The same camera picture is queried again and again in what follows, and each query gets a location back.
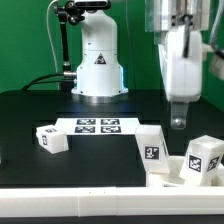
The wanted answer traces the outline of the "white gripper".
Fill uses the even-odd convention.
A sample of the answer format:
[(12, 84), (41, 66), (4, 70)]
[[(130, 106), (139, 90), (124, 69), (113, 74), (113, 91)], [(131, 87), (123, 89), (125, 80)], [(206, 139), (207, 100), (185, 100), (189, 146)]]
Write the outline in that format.
[(188, 57), (183, 56), (184, 26), (166, 33), (164, 42), (158, 45), (160, 69), (166, 98), (171, 103), (171, 127), (186, 127), (189, 104), (200, 98), (202, 89), (202, 36), (199, 31), (190, 32)]

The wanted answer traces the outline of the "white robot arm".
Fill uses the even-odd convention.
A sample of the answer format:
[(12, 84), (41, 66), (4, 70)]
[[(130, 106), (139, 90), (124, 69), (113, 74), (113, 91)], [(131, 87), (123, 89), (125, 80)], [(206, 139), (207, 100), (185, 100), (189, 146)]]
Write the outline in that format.
[[(82, 63), (78, 66), (75, 94), (95, 100), (124, 93), (122, 69), (117, 61), (116, 23), (104, 11), (109, 0), (74, 0), (83, 11)], [(202, 63), (212, 52), (224, 63), (217, 34), (224, 16), (224, 0), (218, 0), (213, 23), (211, 0), (145, 0), (145, 30), (155, 35), (166, 98), (171, 104), (170, 125), (186, 127), (188, 106), (200, 98)]]

